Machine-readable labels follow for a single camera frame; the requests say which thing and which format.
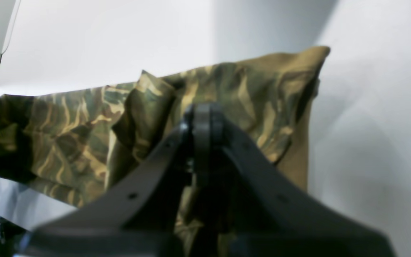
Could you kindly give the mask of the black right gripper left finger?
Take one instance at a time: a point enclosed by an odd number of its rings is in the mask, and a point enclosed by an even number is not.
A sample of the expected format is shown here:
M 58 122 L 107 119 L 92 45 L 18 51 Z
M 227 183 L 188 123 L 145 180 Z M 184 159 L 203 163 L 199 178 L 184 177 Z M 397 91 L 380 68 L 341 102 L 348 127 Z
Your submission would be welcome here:
M 37 227 L 18 257 L 183 257 L 173 225 L 184 186 L 193 105 L 147 160 L 98 200 Z

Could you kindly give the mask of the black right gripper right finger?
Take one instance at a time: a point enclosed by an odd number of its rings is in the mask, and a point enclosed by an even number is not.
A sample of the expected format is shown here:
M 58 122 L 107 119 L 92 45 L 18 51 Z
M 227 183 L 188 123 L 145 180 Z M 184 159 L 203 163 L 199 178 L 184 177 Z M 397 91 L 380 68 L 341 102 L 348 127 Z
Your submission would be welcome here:
M 253 141 L 210 106 L 210 179 L 224 191 L 230 257 L 394 257 L 382 233 L 331 210 L 279 173 Z

